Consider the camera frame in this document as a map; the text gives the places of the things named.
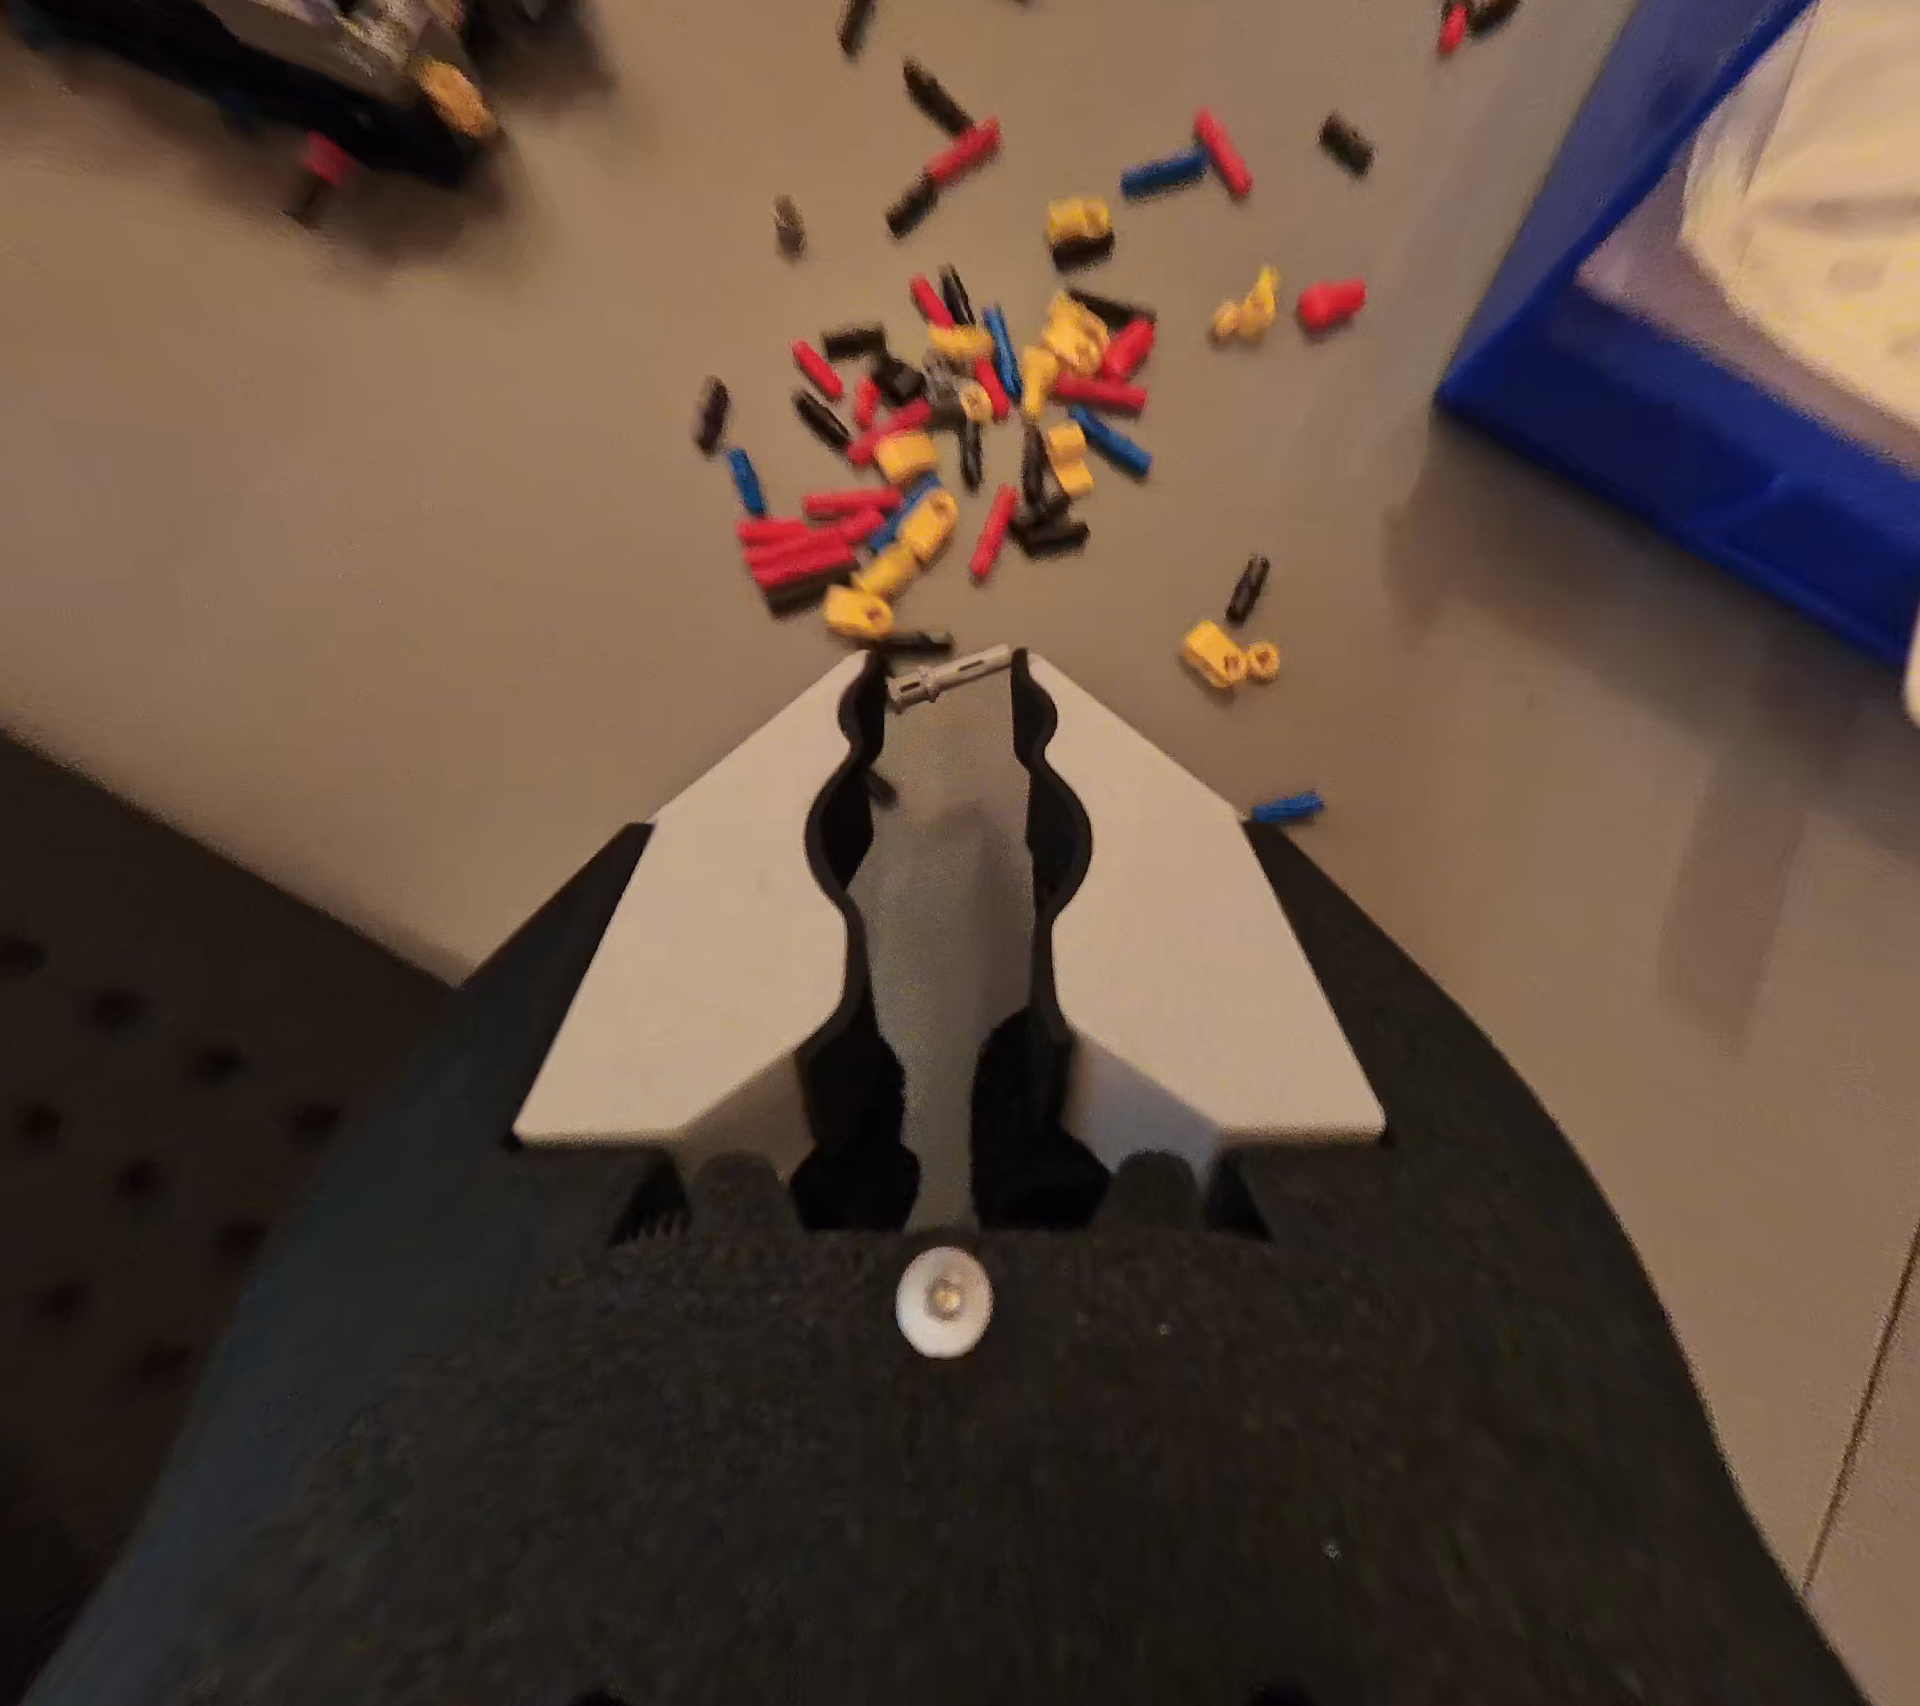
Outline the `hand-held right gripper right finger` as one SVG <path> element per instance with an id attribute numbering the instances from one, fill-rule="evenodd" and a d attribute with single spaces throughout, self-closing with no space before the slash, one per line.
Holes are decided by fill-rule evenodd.
<path id="1" fill-rule="evenodd" d="M 971 1075 L 971 1212 L 1079 1228 L 1124 1164 L 1205 1194 L 1264 1150 L 1369 1148 L 1386 1113 L 1239 813 L 1055 664 L 1008 665 L 1032 933 Z"/>

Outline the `red tipped black pin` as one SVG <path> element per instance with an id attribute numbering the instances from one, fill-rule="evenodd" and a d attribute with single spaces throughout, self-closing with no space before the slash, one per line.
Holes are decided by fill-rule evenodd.
<path id="1" fill-rule="evenodd" d="M 911 234 L 938 205 L 941 193 L 967 180 L 993 160 L 1001 147 L 1001 124 L 996 116 L 973 121 L 954 133 L 947 143 L 927 157 L 913 182 L 908 184 L 884 209 L 884 229 L 894 240 Z"/>

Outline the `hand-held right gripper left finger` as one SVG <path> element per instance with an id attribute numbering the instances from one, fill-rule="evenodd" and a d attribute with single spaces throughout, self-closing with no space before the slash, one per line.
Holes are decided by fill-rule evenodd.
<path id="1" fill-rule="evenodd" d="M 919 1162 L 852 900 L 886 677 L 882 655 L 836 661 L 643 824 L 517 1148 L 641 1148 L 683 1184 L 754 1155 L 811 1228 L 906 1223 Z"/>

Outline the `crumpled white paper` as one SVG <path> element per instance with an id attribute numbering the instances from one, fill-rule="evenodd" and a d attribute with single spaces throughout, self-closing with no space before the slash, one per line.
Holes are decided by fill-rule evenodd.
<path id="1" fill-rule="evenodd" d="M 1915 424 L 1918 0 L 1817 0 L 1692 146 L 1682 244 L 1740 320 Z"/>

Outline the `scattered small toy pins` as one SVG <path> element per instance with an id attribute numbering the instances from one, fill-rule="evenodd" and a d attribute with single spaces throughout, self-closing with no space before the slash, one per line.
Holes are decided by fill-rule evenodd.
<path id="1" fill-rule="evenodd" d="M 1254 817 L 1327 842 L 1416 812 L 1424 736 L 1404 500 L 1431 393 L 1482 289 L 1495 182 L 1482 120 L 1520 0 L 1030 0 L 958 29 L 890 0 L 879 62 L 832 94 L 809 182 L 813 264 L 860 246 L 849 323 L 762 320 L 711 294 L 738 480 L 773 429 L 836 487 L 958 498 L 959 623 L 1062 637 L 1160 742 L 1203 742 Z M 886 209 L 949 138 L 908 98 L 921 62 L 1001 146 L 904 238 Z M 746 343 L 795 411 L 755 414 Z"/>

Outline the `light grey long pin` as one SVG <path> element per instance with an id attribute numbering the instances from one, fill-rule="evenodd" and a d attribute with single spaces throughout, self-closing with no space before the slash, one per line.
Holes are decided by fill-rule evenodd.
<path id="1" fill-rule="evenodd" d="M 908 671 L 891 675 L 884 685 L 884 697 L 890 709 L 908 711 L 938 701 L 952 689 L 975 685 L 983 680 L 1006 673 L 1014 661 L 1014 648 L 996 643 L 978 651 L 919 664 Z"/>

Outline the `blue plastic bin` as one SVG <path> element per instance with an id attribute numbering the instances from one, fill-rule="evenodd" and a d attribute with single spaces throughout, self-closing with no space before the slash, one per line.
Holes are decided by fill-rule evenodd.
<path id="1" fill-rule="evenodd" d="M 1580 278 L 1813 1 L 1633 1 L 1434 398 L 1904 667 L 1915 471 Z"/>

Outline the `grey desk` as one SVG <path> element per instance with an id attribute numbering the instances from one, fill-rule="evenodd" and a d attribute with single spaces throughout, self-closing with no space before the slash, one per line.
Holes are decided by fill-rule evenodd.
<path id="1" fill-rule="evenodd" d="M 499 199 L 299 229 L 252 140 L 3 44 L 3 713 L 445 974 L 832 660 L 740 580 L 703 308 L 854 320 L 845 0 L 591 0 Z M 1032 0 L 918 0 L 958 29 Z M 1485 289 L 1632 0 L 1485 12 Z M 803 217 L 799 257 L 771 205 Z M 1475 308 L 1471 302 L 1460 329 Z M 1915 1662 L 1915 729 L 1823 632 L 1429 415 L 1441 772 L 1310 854 L 1495 1037 L 1875 1693 Z"/>

